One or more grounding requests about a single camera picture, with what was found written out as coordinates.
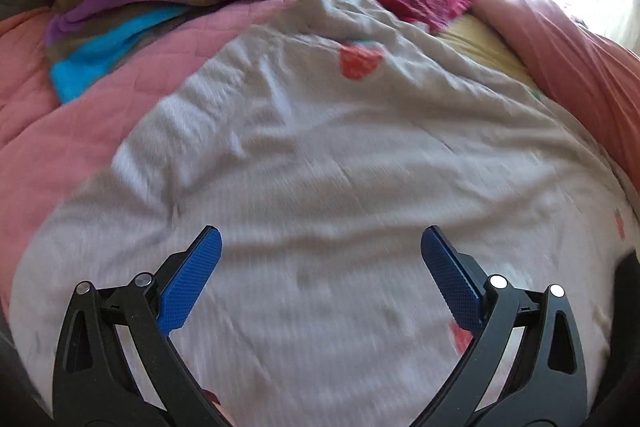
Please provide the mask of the left hand fingers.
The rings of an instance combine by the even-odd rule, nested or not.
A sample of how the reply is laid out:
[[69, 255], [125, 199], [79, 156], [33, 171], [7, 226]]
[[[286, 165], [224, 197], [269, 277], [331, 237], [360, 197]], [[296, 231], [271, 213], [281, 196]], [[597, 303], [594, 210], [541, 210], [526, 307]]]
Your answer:
[[230, 413], [228, 411], [226, 411], [224, 409], [224, 407], [221, 405], [220, 400], [218, 399], [218, 397], [211, 391], [204, 389], [203, 390], [204, 395], [206, 395], [207, 399], [209, 399], [209, 401], [211, 403], [213, 403], [213, 405], [216, 407], [216, 409], [218, 410], [219, 413], [221, 413], [222, 417], [226, 420], [226, 422], [230, 425], [233, 426], [234, 425], [234, 421], [232, 419], [232, 416], [230, 415]]

